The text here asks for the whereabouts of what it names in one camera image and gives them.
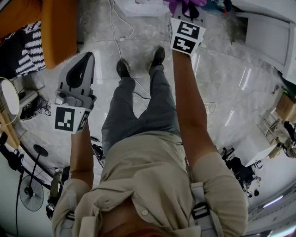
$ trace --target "black stand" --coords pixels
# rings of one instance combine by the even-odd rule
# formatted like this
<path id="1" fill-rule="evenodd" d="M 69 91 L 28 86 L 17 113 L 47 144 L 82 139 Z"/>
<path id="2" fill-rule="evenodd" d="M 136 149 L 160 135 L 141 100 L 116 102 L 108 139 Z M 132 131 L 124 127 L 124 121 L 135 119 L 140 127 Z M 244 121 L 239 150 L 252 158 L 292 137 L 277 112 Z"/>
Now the black stand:
<path id="1" fill-rule="evenodd" d="M 47 157 L 48 156 L 48 152 L 46 151 L 46 149 L 44 149 L 43 147 L 39 146 L 39 145 L 34 145 L 33 146 L 34 150 L 38 153 L 38 156 L 37 156 L 37 159 L 36 159 L 36 162 L 35 162 L 35 165 L 34 165 L 34 168 L 33 168 L 33 172 L 32 172 L 32 175 L 31 175 L 31 180 L 30 180 L 30 183 L 29 183 L 29 186 L 25 188 L 25 192 L 31 197 L 34 195 L 33 193 L 33 189 L 31 188 L 31 184 L 32 184 L 32 180 L 33 180 L 33 177 L 34 177 L 34 173 L 35 173 L 35 169 L 36 169 L 36 166 L 37 166 L 37 162 L 39 160 L 39 157 L 40 155 L 44 156 L 44 157 Z"/>

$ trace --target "beige shirt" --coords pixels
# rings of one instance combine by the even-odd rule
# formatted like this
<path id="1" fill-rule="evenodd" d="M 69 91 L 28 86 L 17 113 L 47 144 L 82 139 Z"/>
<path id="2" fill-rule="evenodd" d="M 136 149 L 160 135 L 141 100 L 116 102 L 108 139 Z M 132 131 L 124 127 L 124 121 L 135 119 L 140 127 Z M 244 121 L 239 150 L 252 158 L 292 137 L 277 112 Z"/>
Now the beige shirt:
<path id="1" fill-rule="evenodd" d="M 53 235 L 59 236 L 67 214 L 74 212 L 73 237 L 97 237 L 101 212 L 131 196 L 145 221 L 176 236 L 200 236 L 199 226 L 189 227 L 194 200 L 180 142 L 176 135 L 155 131 L 116 143 L 107 154 L 97 188 L 90 191 L 77 179 L 65 182 L 52 219 Z M 219 235 L 243 236 L 247 226 L 244 193 L 221 156 L 213 152 L 201 157 L 192 176 L 194 182 L 203 182 L 206 201 L 222 227 Z"/>

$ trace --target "gray pants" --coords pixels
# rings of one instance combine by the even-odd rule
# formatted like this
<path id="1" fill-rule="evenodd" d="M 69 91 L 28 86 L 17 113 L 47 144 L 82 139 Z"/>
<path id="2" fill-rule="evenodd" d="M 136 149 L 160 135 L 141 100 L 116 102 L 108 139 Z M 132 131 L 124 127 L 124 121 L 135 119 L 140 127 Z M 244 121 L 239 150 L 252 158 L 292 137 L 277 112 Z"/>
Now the gray pants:
<path id="1" fill-rule="evenodd" d="M 139 119 L 133 112 L 133 92 L 136 83 L 130 77 L 120 80 L 102 127 L 104 156 L 115 143 L 138 133 L 167 131 L 180 137 L 176 105 L 163 69 L 163 66 L 151 68 L 151 100 Z"/>

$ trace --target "black chair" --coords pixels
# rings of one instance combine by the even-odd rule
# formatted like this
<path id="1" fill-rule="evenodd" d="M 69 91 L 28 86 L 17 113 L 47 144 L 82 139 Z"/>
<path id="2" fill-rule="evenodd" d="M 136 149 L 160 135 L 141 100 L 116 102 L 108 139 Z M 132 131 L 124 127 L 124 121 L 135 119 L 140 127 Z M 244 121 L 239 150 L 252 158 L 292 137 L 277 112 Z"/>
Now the black chair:
<path id="1" fill-rule="evenodd" d="M 222 155 L 222 159 L 223 159 L 223 161 L 226 162 L 226 160 L 229 158 L 229 156 L 234 152 L 234 148 L 232 147 L 230 149 L 230 152 L 227 153 L 227 149 L 225 147 L 223 147 L 223 151 L 224 151 L 224 154 Z"/>
<path id="2" fill-rule="evenodd" d="M 249 184 L 254 180 L 253 175 L 255 173 L 251 168 L 245 167 L 241 164 L 241 160 L 238 157 L 234 157 L 230 161 L 226 162 L 226 165 L 231 167 L 237 179 L 241 179 L 244 183 Z"/>

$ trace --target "hair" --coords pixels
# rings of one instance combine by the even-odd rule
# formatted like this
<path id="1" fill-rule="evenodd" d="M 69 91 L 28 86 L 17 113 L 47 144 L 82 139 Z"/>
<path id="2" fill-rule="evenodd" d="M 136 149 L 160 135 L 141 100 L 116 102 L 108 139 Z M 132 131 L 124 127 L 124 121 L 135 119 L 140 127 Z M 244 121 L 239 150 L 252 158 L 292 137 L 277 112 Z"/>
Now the hair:
<path id="1" fill-rule="evenodd" d="M 255 195 L 255 197 L 257 197 L 259 195 L 259 191 L 257 189 L 255 189 L 254 195 Z"/>

